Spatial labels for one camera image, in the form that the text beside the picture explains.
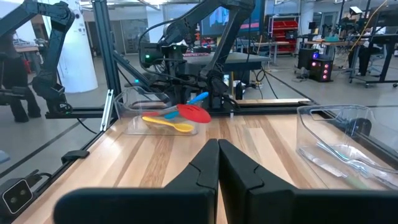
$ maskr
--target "white pillar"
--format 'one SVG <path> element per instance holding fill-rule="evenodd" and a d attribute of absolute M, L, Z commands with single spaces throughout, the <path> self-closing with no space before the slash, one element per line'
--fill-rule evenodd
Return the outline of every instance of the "white pillar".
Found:
<path fill-rule="evenodd" d="M 39 0 L 42 3 L 55 4 L 59 0 Z M 81 93 L 94 90 L 98 87 L 95 75 L 90 45 L 88 43 L 87 29 L 83 20 L 79 1 L 62 0 L 68 3 L 72 13 L 76 15 L 75 21 L 67 32 L 63 43 L 61 57 L 58 63 L 58 73 L 66 93 Z M 43 16 L 44 25 L 48 35 L 51 33 L 51 20 Z"/>
<path fill-rule="evenodd" d="M 147 19 L 148 19 L 148 28 L 154 26 L 160 22 L 164 21 L 163 17 L 163 7 L 159 7 L 160 11 L 155 10 L 151 7 L 146 7 L 147 9 Z M 163 26 L 156 27 L 149 31 L 149 41 L 151 43 L 157 43 L 159 39 L 163 35 Z"/>
<path fill-rule="evenodd" d="M 300 35 L 309 34 L 311 31 L 308 28 L 308 23 L 313 19 L 314 3 L 314 1 L 301 0 L 300 28 L 298 29 Z"/>

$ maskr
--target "plastic utensil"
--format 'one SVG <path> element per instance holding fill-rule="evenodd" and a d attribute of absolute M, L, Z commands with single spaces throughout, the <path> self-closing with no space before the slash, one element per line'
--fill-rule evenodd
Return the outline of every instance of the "plastic utensil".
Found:
<path fill-rule="evenodd" d="M 210 114 L 207 111 L 196 105 L 177 105 L 180 115 L 190 121 L 197 123 L 209 123 L 211 121 Z"/>
<path fill-rule="evenodd" d="M 177 105 L 172 106 L 170 108 L 162 109 L 162 110 L 157 110 L 157 111 L 145 111 L 142 113 L 143 116 L 160 116 L 160 115 L 165 115 L 172 113 L 177 110 Z"/>
<path fill-rule="evenodd" d="M 205 99 L 208 95 L 209 95 L 208 92 L 201 93 L 201 94 L 199 94 L 197 97 L 195 97 L 194 99 L 190 100 L 187 104 L 188 104 L 188 105 L 192 105 L 192 104 L 194 104 L 194 103 L 196 103 L 196 102 L 199 102 L 199 101 Z M 165 115 L 164 118 L 166 118 L 166 119 L 173 119 L 173 118 L 175 118 L 177 115 L 178 115 L 178 111 L 174 111 L 174 112 L 171 112 L 171 113 Z"/>
<path fill-rule="evenodd" d="M 174 127 L 177 131 L 180 131 L 180 132 L 183 132 L 183 133 L 188 133 L 188 132 L 193 130 L 193 126 L 191 124 L 170 123 L 170 122 L 167 122 L 167 121 L 162 121 L 162 120 L 155 119 L 155 118 L 150 118 L 150 117 L 147 117 L 147 116 L 143 116 L 142 119 L 144 121 L 153 122 L 153 123 L 157 123 L 157 124 L 164 124 L 164 125 L 168 125 L 168 126 Z"/>

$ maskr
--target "blue utensil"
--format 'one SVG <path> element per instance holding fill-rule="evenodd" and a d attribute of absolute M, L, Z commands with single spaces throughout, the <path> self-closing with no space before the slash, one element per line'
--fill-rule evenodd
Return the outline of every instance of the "blue utensil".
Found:
<path fill-rule="evenodd" d="M 194 103 L 196 103 L 196 102 L 199 102 L 199 101 L 205 99 L 208 95 L 209 95 L 208 92 L 201 93 L 201 94 L 199 94 L 197 97 L 195 97 L 194 99 L 190 100 L 187 104 L 188 104 L 188 105 L 192 105 L 192 104 L 194 104 Z M 177 115 L 178 115 L 178 111 L 174 111 L 174 112 L 171 112 L 171 113 L 169 113 L 169 114 L 166 114 L 166 115 L 164 116 L 164 118 L 166 118 L 166 119 L 173 119 L 173 118 L 175 118 Z"/>

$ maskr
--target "wooden tabletop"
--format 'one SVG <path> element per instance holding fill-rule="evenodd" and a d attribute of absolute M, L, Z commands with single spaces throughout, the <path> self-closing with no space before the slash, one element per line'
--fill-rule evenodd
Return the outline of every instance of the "wooden tabletop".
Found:
<path fill-rule="evenodd" d="M 301 189 L 349 189 L 341 179 L 302 159 L 296 149 L 297 115 L 213 118 L 198 126 L 194 136 L 140 136 L 123 131 L 118 120 L 15 223 L 53 223 L 52 211 L 64 194 L 83 187 L 162 187 L 176 177 L 207 140 L 227 139 L 280 178 Z M 334 127 L 313 127 L 342 133 Z M 217 223 L 226 223 L 222 193 L 218 194 Z"/>
<path fill-rule="evenodd" d="M 17 50 L 18 53 L 38 51 L 39 50 L 39 48 L 37 48 L 37 47 L 16 47 L 15 49 Z"/>
<path fill-rule="evenodd" d="M 322 44 L 328 46 L 352 46 L 355 41 L 337 41 L 337 42 L 325 42 L 324 40 L 314 40 L 314 41 L 306 41 L 305 44 Z M 358 45 L 363 45 L 364 41 L 358 41 Z"/>
<path fill-rule="evenodd" d="M 264 42 L 264 43 L 254 43 L 254 45 L 256 47 L 263 47 L 263 46 L 269 46 L 269 45 L 286 45 L 286 44 L 290 44 L 287 41 L 275 41 L 275 42 Z"/>

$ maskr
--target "person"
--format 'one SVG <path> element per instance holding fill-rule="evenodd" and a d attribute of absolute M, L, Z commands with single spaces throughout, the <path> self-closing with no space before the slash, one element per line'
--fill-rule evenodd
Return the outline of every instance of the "person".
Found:
<path fill-rule="evenodd" d="M 0 63 L 0 72 L 2 72 L 2 85 L 5 89 L 10 90 L 14 86 L 27 88 L 25 100 L 27 101 L 28 115 L 26 115 L 20 99 L 10 97 L 8 101 L 12 114 L 14 115 L 14 121 L 17 123 L 25 123 L 29 121 L 29 118 L 41 117 L 41 114 L 36 98 L 32 90 L 28 87 L 27 71 L 24 66 L 24 61 L 14 47 L 15 33 L 14 31 L 0 38 L 0 52 L 6 55 L 4 61 Z"/>
<path fill-rule="evenodd" d="M 367 28 L 365 30 L 364 36 L 371 35 L 372 29 Z M 379 31 L 376 32 L 376 34 L 384 34 L 384 30 L 380 29 Z M 362 38 L 361 40 L 365 40 L 364 44 L 360 46 L 359 52 L 358 52 L 358 58 L 359 58 L 359 73 L 357 75 L 365 76 L 366 75 L 366 64 L 367 64 L 367 59 L 369 54 L 379 54 L 382 52 L 382 46 L 379 46 L 377 44 L 374 44 L 373 47 L 369 48 L 369 38 Z M 354 58 L 354 50 L 350 51 L 348 54 L 348 64 L 349 67 L 351 68 L 351 65 L 353 63 L 353 58 Z"/>

